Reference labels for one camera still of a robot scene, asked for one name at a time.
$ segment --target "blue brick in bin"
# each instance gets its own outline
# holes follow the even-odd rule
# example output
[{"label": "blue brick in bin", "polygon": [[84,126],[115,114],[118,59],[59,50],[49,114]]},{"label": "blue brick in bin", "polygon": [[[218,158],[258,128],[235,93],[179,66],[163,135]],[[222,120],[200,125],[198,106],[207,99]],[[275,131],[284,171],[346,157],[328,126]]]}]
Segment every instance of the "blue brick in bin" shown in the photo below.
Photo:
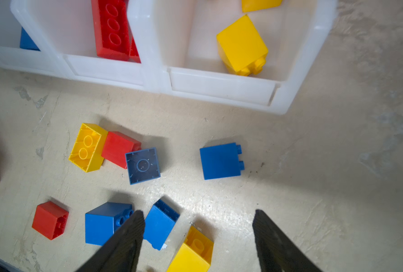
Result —
[{"label": "blue brick in bin", "polygon": [[26,33],[23,27],[22,34],[20,36],[20,48],[40,51],[40,49],[38,49],[38,46],[36,46],[35,42],[31,39],[28,33]]},{"label": "blue brick in bin", "polygon": [[179,216],[175,210],[159,199],[146,217],[144,239],[150,242],[153,248],[161,250]]},{"label": "blue brick in bin", "polygon": [[85,242],[104,245],[133,213],[131,204],[106,202],[85,214]]},{"label": "blue brick in bin", "polygon": [[241,145],[236,143],[200,148],[204,179],[240,176],[245,167],[239,154]]},{"label": "blue brick in bin", "polygon": [[126,153],[130,184],[161,177],[156,148]]}]

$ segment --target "table surface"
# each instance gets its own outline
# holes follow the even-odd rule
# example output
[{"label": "table surface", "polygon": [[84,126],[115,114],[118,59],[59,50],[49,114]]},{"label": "table surface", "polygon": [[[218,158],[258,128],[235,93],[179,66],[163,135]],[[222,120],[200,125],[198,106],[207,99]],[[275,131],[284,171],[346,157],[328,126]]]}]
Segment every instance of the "table surface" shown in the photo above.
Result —
[{"label": "table surface", "polygon": [[[403,0],[340,0],[339,18],[284,116],[0,69],[0,258],[73,271],[99,248],[84,214],[107,202],[181,216],[138,270],[165,271],[191,224],[215,242],[210,272],[259,271],[263,209],[323,271],[403,271]],[[68,161],[81,123],[156,147],[161,178],[129,185],[105,161]],[[205,181],[199,148],[236,142],[240,177]],[[62,236],[31,228],[38,204],[70,214]]]}]

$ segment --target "white plastic bin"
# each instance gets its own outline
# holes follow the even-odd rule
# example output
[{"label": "white plastic bin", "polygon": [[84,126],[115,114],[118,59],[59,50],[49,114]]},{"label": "white plastic bin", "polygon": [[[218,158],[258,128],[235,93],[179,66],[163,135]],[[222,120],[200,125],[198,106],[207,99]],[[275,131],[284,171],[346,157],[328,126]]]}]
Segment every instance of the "white plastic bin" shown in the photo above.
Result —
[{"label": "white plastic bin", "polygon": [[91,0],[12,0],[11,9],[66,78],[146,89],[141,64],[97,56]]},{"label": "white plastic bin", "polygon": [[257,76],[229,74],[216,35],[242,17],[240,0],[130,0],[141,62],[167,94],[284,114],[327,37],[337,0],[284,0],[248,13],[269,49]]},{"label": "white plastic bin", "polygon": [[20,48],[21,29],[10,11],[10,0],[0,0],[0,67],[60,77],[48,54]]}]

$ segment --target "scuffed surface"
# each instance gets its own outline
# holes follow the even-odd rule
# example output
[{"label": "scuffed surface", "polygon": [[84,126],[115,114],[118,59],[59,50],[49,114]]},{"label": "scuffed surface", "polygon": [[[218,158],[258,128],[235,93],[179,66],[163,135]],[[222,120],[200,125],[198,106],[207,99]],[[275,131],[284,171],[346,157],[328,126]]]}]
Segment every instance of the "scuffed surface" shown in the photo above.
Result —
[{"label": "scuffed surface", "polygon": [[[166,271],[191,224],[215,242],[210,272],[259,271],[256,209],[323,271],[403,271],[403,0],[341,0],[338,11],[285,116],[0,70],[0,258],[75,271],[98,249],[85,244],[85,212],[115,201],[147,214],[166,196],[181,216],[167,248],[143,244],[140,272]],[[161,178],[130,186],[108,161],[74,166],[83,122],[156,147]],[[242,176],[204,181],[199,148],[230,142]],[[49,199],[70,212],[53,241],[31,228]]]}]

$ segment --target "yellow toy brick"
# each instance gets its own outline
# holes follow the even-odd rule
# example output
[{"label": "yellow toy brick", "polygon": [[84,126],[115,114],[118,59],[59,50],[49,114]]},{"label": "yellow toy brick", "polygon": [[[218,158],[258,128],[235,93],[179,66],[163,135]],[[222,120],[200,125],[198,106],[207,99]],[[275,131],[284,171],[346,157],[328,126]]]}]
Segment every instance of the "yellow toy brick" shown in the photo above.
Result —
[{"label": "yellow toy brick", "polygon": [[82,124],[68,160],[85,172],[99,170],[108,132],[96,124]]},{"label": "yellow toy brick", "polygon": [[213,250],[214,243],[191,226],[167,272],[206,272],[210,267]]},{"label": "yellow toy brick", "polygon": [[242,12],[270,9],[281,5],[282,0],[242,0]]},{"label": "yellow toy brick", "polygon": [[258,74],[266,63],[268,48],[245,15],[217,35],[218,53],[230,73]]}]

